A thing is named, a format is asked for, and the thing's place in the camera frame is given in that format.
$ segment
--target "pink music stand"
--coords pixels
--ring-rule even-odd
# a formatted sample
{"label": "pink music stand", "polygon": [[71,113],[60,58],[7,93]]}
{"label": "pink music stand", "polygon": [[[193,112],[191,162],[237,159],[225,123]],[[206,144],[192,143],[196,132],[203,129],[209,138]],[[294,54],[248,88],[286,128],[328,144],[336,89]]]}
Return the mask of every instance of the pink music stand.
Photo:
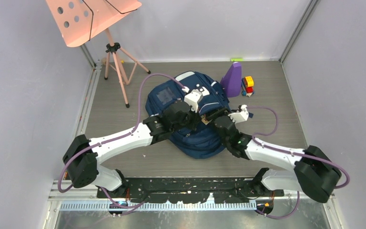
{"label": "pink music stand", "polygon": [[[137,65],[141,66],[148,74],[151,71],[131,56],[119,43],[114,43],[109,27],[137,10],[141,6],[141,3],[137,0],[46,0],[46,2],[68,47],[78,47],[90,41],[92,37],[102,31],[105,31],[109,39],[109,44],[106,46],[107,58],[104,78],[107,80],[109,66],[111,66],[119,77],[125,106],[127,108],[130,107],[125,93],[123,79],[125,84],[130,84]],[[135,62],[129,78],[127,78],[117,54],[118,50],[121,50]],[[110,65],[110,53],[113,55],[115,67]]]}

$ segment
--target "white wall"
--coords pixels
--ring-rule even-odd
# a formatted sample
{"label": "white wall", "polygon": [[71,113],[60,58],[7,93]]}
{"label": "white wall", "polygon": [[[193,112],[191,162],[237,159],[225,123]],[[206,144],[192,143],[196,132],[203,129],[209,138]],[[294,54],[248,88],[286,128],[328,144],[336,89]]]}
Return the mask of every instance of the white wall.
{"label": "white wall", "polygon": [[39,229],[90,67],[42,0],[0,0],[0,229]]}
{"label": "white wall", "polygon": [[322,0],[284,68],[307,142],[350,173],[345,223],[366,228],[366,1]]}
{"label": "white wall", "polygon": [[[140,0],[111,27],[115,41],[140,61],[279,59],[309,0]],[[106,56],[104,33],[88,42]]]}

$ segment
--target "blue backpack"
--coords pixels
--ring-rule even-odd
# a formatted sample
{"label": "blue backpack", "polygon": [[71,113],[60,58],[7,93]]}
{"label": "blue backpack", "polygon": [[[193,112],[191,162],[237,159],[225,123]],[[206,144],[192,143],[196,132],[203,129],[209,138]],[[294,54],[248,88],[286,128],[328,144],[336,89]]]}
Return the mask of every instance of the blue backpack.
{"label": "blue backpack", "polygon": [[[199,72],[185,72],[175,77],[184,86],[190,89],[205,87],[209,95],[204,96],[199,103],[200,116],[219,108],[227,108],[229,100],[219,82],[208,75]],[[161,114],[168,106],[178,100],[183,100],[185,93],[174,81],[169,80],[156,86],[149,94],[145,109],[149,115]],[[221,144],[220,136],[210,125],[200,122],[195,130],[182,128],[174,132],[169,140],[185,154],[196,159],[214,156],[225,149]]]}

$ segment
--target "tripod leg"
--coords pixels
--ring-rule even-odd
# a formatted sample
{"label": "tripod leg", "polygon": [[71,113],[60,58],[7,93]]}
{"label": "tripod leg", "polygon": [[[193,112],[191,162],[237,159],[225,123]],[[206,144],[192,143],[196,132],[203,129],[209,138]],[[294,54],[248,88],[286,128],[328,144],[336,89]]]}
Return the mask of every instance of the tripod leg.
{"label": "tripod leg", "polygon": [[120,66],[117,62],[117,56],[114,52],[113,52],[113,58],[114,58],[114,63],[116,65],[117,76],[119,77],[119,81],[120,81],[122,95],[124,96],[125,106],[127,108],[129,108],[130,104],[128,103],[127,94],[125,93],[124,84],[122,83],[122,77],[121,77],[121,73],[120,73]]}
{"label": "tripod leg", "polygon": [[120,72],[121,72],[121,75],[122,77],[124,78],[124,81],[125,81],[125,84],[128,85],[130,82],[127,80],[127,75],[125,74],[125,70],[124,70],[124,67],[122,66],[122,63],[120,61],[120,57],[119,55],[117,54],[116,52],[116,57],[117,57],[117,60],[114,60],[114,62],[117,61],[119,67],[120,67]]}
{"label": "tripod leg", "polygon": [[104,72],[104,79],[105,80],[108,79],[109,65],[110,65],[110,52],[107,53],[107,57],[106,57],[106,71]]}
{"label": "tripod leg", "polygon": [[151,74],[151,71],[149,71],[147,68],[145,68],[145,66],[140,63],[137,59],[135,59],[133,56],[131,56],[131,54],[129,54],[125,49],[120,48],[120,50],[125,53],[128,57],[131,58],[131,60],[133,60],[134,62],[136,62],[139,66],[141,66],[148,74]]}

